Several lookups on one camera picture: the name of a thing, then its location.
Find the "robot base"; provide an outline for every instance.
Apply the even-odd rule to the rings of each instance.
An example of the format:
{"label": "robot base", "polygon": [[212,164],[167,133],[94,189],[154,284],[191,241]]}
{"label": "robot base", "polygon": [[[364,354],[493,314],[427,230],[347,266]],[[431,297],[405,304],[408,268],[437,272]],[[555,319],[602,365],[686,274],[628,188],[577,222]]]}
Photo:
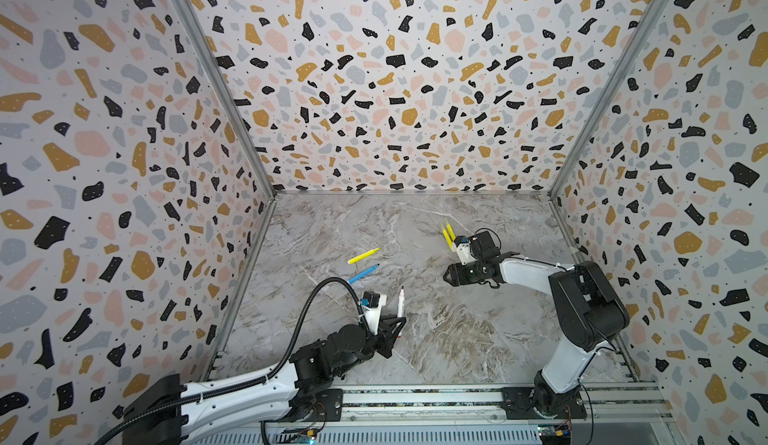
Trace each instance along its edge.
{"label": "robot base", "polygon": [[502,408],[507,414],[507,420],[541,420],[542,418],[567,420],[568,409],[571,410],[572,419],[587,418],[587,411],[578,391],[579,387],[566,393],[552,392],[544,382],[540,371],[536,374],[536,381],[532,387],[502,388]]}
{"label": "robot base", "polygon": [[[341,406],[344,404],[344,391],[340,388],[328,388],[315,395],[316,402],[322,405],[320,415],[314,416],[314,412],[305,418],[317,419],[318,422],[338,422],[341,420]],[[286,415],[277,422],[293,422],[296,419]]]}

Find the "marble tabletop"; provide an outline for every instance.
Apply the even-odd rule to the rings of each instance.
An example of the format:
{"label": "marble tabletop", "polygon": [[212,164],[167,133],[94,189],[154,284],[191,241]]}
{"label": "marble tabletop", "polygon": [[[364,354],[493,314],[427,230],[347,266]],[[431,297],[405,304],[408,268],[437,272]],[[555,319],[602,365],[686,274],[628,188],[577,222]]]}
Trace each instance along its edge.
{"label": "marble tabletop", "polygon": [[[518,285],[451,287],[443,281],[457,260],[440,231],[457,235],[488,227],[502,251],[546,261],[572,261],[546,198],[490,194],[279,195],[216,378],[277,362],[312,288],[326,277],[349,278],[380,264],[353,284],[388,294],[396,313],[405,288],[408,323],[392,357],[375,356],[347,376],[349,384],[526,383],[549,360],[562,332],[552,298]],[[381,247],[370,258],[347,260]],[[341,326],[356,311],[344,287],[326,286],[312,302],[296,349]],[[603,352],[584,381],[629,381],[620,355]]]}

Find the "black cable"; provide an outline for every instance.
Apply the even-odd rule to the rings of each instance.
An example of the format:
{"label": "black cable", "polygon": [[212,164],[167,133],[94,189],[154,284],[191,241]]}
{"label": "black cable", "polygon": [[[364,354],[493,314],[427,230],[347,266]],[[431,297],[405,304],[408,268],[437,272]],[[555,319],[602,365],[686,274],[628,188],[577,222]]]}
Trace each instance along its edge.
{"label": "black cable", "polygon": [[[590,443],[592,443],[592,437],[594,436],[594,407],[592,406],[592,399],[589,396],[587,387],[584,386],[584,384],[581,382],[581,379],[579,379],[578,383],[579,385],[581,385],[581,388],[583,388],[584,392],[587,394],[587,400],[589,400],[589,410],[592,412],[592,428],[589,431],[589,440],[587,440],[587,442],[584,444],[584,445],[589,445]],[[572,441],[573,441],[573,432],[571,432],[571,442]]]}
{"label": "black cable", "polygon": [[568,405],[568,418],[566,418],[565,420],[563,420],[563,421],[562,421],[562,423],[560,423],[559,425],[557,425],[557,426],[556,426],[554,429],[555,429],[555,430],[557,430],[557,429],[559,429],[560,427],[562,427],[562,426],[563,426],[563,425],[565,425],[565,424],[567,424],[567,425],[568,425],[568,431],[570,432],[570,431],[571,431],[571,425],[572,425],[572,420],[571,420],[571,406],[570,406],[570,405]]}
{"label": "black cable", "polygon": [[315,423],[317,423],[317,418],[320,415],[320,412],[315,408],[317,405],[322,405],[322,404],[321,403],[315,403],[314,405],[312,405],[312,412],[314,412],[314,418],[312,419],[312,423],[310,423],[310,425],[308,427],[304,427],[302,429],[302,431],[299,431],[299,433],[304,433],[304,432],[310,430],[312,427],[315,426]]}
{"label": "black cable", "polygon": [[579,373],[578,377],[576,377],[576,379],[579,380],[580,383],[581,383],[581,375],[584,375],[584,372],[587,371],[587,369],[589,368],[590,363],[592,363],[592,359],[594,359],[598,355],[598,352],[600,350],[611,350],[611,351],[614,351],[614,350],[612,350],[612,349],[610,349],[608,347],[596,348],[594,353],[592,354],[592,356],[589,357],[589,361],[587,362],[587,364],[584,365],[584,368],[581,369],[581,373]]}
{"label": "black cable", "polygon": [[261,442],[264,445],[270,445],[270,439],[266,436],[266,421],[261,422]]}
{"label": "black cable", "polygon": [[592,328],[592,330],[598,332],[600,334],[600,336],[603,337],[603,340],[608,342],[608,344],[610,345],[610,351],[618,352],[618,350],[616,350],[616,347],[614,347],[614,344],[610,343],[610,340],[608,339],[608,337],[606,337],[605,334],[603,332],[601,332],[599,328],[597,328],[595,325],[592,325],[592,322],[590,321],[589,317],[587,315],[585,315],[584,317],[587,319],[587,323]]}
{"label": "black cable", "polygon": [[326,406],[322,403],[318,403],[318,405],[322,407],[322,427],[320,427],[320,429],[315,432],[315,435],[320,433],[322,429],[326,427],[326,423],[328,423],[328,412],[326,411]]}
{"label": "black cable", "polygon": [[477,230],[475,230],[475,235],[476,235],[476,234],[477,234],[477,233],[478,233],[480,230],[488,230],[488,231],[490,231],[491,233],[493,233],[493,234],[494,234],[494,236],[496,237],[496,240],[498,240],[498,249],[499,249],[499,250],[501,250],[501,249],[502,249],[502,239],[500,239],[500,238],[498,237],[498,233],[496,233],[494,230],[491,230],[491,229],[486,229],[485,227],[483,227],[482,229],[477,229]]}
{"label": "black cable", "polygon": [[188,403],[195,403],[200,402],[203,400],[206,400],[208,398],[214,398],[219,397],[221,395],[237,392],[244,390],[249,387],[253,387],[255,385],[260,385],[262,383],[266,383],[266,381],[274,378],[277,373],[280,372],[280,370],[285,366],[285,364],[288,362],[288,359],[290,358],[290,355],[293,353],[293,347],[296,345],[296,341],[299,339],[299,332],[301,331],[301,326],[304,323],[304,318],[306,317],[307,311],[310,309],[310,305],[312,305],[312,300],[315,299],[315,296],[320,292],[320,290],[328,285],[329,283],[336,282],[340,283],[341,285],[344,285],[344,287],[347,289],[348,292],[350,292],[350,295],[352,296],[352,299],[355,302],[355,306],[357,307],[357,314],[361,317],[362,320],[362,327],[366,331],[366,336],[369,336],[371,334],[371,330],[368,326],[368,320],[364,318],[364,314],[362,311],[362,306],[360,305],[360,300],[357,297],[357,293],[355,293],[355,290],[352,288],[352,286],[346,282],[343,278],[339,277],[330,277],[326,278],[325,280],[321,281],[319,284],[317,284],[314,289],[312,289],[312,292],[310,293],[310,296],[307,297],[306,303],[304,304],[304,307],[301,310],[301,313],[299,314],[299,320],[296,322],[296,328],[293,330],[293,335],[290,338],[290,342],[288,344],[288,348],[286,349],[285,354],[283,354],[283,358],[280,359],[280,362],[277,363],[277,365],[266,375],[262,377],[257,377],[245,382],[241,383],[234,383],[232,385],[229,385],[227,387],[223,387],[217,390],[202,392],[197,395],[192,395],[190,397],[186,398],[180,398],[177,401],[166,403],[164,405],[160,405],[158,407],[151,408],[149,410],[146,410],[139,415],[136,415],[135,417],[132,417],[129,420],[123,421],[122,423],[119,423],[116,425],[112,430],[106,432],[100,439],[96,440],[94,445],[106,445],[106,443],[109,440],[112,440],[115,438],[119,433],[124,431],[125,429],[129,428],[131,425],[136,423],[139,420],[145,419],[151,415],[155,415],[156,413],[159,413],[161,411],[166,411],[170,408],[180,407],[182,405],[187,405]]}

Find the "terrazzo wallpaper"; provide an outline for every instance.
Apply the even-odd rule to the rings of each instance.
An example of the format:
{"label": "terrazzo wallpaper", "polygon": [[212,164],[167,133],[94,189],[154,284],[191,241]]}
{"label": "terrazzo wallpaper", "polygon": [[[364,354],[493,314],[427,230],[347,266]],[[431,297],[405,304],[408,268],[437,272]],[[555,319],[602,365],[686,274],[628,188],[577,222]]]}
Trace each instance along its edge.
{"label": "terrazzo wallpaper", "polygon": [[0,0],[0,442],[199,379],[264,202],[168,0]]}
{"label": "terrazzo wallpaper", "polygon": [[767,8],[672,0],[556,198],[696,445],[768,443]]}
{"label": "terrazzo wallpaper", "polygon": [[545,190],[650,0],[190,0],[275,188]]}

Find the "yellow marker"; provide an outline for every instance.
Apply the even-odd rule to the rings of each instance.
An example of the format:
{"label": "yellow marker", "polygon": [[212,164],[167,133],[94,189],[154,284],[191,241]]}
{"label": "yellow marker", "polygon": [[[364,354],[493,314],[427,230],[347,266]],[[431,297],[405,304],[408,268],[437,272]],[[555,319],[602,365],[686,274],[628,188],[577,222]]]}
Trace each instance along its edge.
{"label": "yellow marker", "polygon": [[446,229],[448,230],[448,235],[451,237],[451,241],[454,241],[456,239],[456,234],[453,233],[453,229],[451,228],[451,224],[446,223]]}
{"label": "yellow marker", "polygon": [[446,243],[448,244],[448,249],[450,251],[453,251],[453,248],[451,248],[451,239],[448,237],[448,232],[446,229],[442,229],[442,236],[446,237]]}
{"label": "yellow marker", "polygon": [[355,258],[350,258],[346,262],[351,265],[351,264],[355,263],[356,261],[362,260],[363,258],[370,257],[371,255],[375,254],[379,250],[381,250],[381,247],[374,248],[373,250],[368,250],[366,253],[357,255]]}

